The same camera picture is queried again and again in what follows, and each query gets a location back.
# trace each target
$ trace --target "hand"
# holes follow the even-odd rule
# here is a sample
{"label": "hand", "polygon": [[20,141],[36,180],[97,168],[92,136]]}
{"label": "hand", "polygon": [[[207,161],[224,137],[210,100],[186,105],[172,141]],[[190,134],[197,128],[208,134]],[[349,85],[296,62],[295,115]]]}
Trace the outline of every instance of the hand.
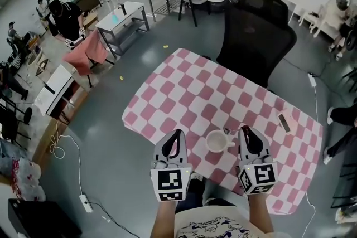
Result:
{"label": "hand", "polygon": [[82,27],[81,29],[79,29],[79,37],[82,37],[83,40],[84,40],[85,36],[86,36],[86,34],[85,34],[85,31],[84,31],[84,28]]}
{"label": "hand", "polygon": [[65,44],[67,45],[68,48],[74,47],[74,42],[70,39],[66,39]]}

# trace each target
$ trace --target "pink checkered tablecloth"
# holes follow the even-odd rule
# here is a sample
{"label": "pink checkered tablecloth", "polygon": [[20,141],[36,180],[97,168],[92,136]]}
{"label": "pink checkered tablecloth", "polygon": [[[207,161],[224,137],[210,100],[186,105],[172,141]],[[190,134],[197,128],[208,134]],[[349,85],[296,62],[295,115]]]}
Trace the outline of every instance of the pink checkered tablecloth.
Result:
{"label": "pink checkered tablecloth", "polygon": [[[277,114],[292,110],[296,135],[287,135]],[[267,197],[270,213],[294,213],[305,195],[319,160],[322,126],[277,95],[193,52],[170,55],[136,92],[123,113],[124,125],[156,144],[181,129],[194,170],[215,183],[243,194],[235,169],[238,138],[227,152],[211,153],[205,137],[214,129],[237,130],[244,124],[262,132],[278,164],[279,181]]]}

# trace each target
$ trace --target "white cable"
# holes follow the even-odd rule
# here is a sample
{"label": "white cable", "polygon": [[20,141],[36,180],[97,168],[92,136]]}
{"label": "white cable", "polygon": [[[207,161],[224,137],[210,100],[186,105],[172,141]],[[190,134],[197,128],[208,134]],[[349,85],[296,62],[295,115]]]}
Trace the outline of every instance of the white cable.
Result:
{"label": "white cable", "polygon": [[319,122],[319,114],[317,112],[317,93],[316,93],[316,87],[313,87],[314,91],[315,91],[315,105],[316,105],[316,120],[317,122]]}
{"label": "white cable", "polygon": [[308,204],[309,204],[310,206],[312,206],[312,208],[313,208],[313,215],[311,216],[310,221],[309,221],[308,224],[306,225],[305,230],[304,230],[304,232],[303,232],[301,238],[303,238],[303,236],[305,235],[305,232],[306,232],[308,226],[310,225],[310,223],[311,223],[311,221],[312,221],[312,219],[313,219],[313,217],[315,216],[315,213],[316,213],[316,208],[315,208],[315,206],[312,205],[312,204],[310,203],[310,201],[308,200],[307,192],[306,192],[306,200],[307,200]]}
{"label": "white cable", "polygon": [[[57,146],[57,144],[58,144],[58,142],[59,142],[59,139],[60,139],[61,137],[69,137],[69,138],[72,139],[73,143],[77,146],[77,149],[78,149],[78,162],[79,162],[78,182],[79,182],[80,194],[82,195],[82,194],[83,194],[83,192],[82,192],[82,185],[80,184],[80,169],[81,169],[81,163],[80,163],[80,150],[79,150],[79,147],[78,147],[77,143],[74,141],[74,139],[73,139],[72,136],[69,136],[69,135],[60,135],[60,136],[59,136],[57,125],[58,125],[58,121],[57,121],[57,123],[56,123],[57,140],[56,140],[55,136],[51,135],[52,145],[50,146],[50,152],[53,153],[54,156],[55,156],[57,159],[63,159],[63,158],[65,157],[65,155],[66,155],[66,152],[64,151],[63,148]],[[63,156],[62,156],[62,157],[58,157],[58,156],[56,155],[56,152],[55,152],[56,149],[59,149],[59,150],[61,150],[61,151],[63,152]]]}

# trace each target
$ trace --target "white cup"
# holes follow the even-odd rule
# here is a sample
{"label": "white cup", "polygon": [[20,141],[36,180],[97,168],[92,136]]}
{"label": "white cup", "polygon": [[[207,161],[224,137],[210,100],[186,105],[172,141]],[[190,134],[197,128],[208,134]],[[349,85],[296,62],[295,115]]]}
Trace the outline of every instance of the white cup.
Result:
{"label": "white cup", "polygon": [[206,147],[213,153],[220,153],[234,145],[234,142],[231,142],[222,130],[213,130],[206,136]]}

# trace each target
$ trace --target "black speaker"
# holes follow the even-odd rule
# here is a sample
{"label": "black speaker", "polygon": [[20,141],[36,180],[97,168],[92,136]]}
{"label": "black speaker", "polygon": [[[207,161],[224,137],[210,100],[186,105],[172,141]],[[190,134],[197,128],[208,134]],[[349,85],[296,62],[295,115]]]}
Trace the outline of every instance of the black speaker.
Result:
{"label": "black speaker", "polygon": [[56,202],[10,199],[8,218],[16,232],[29,238],[77,238],[82,234]]}

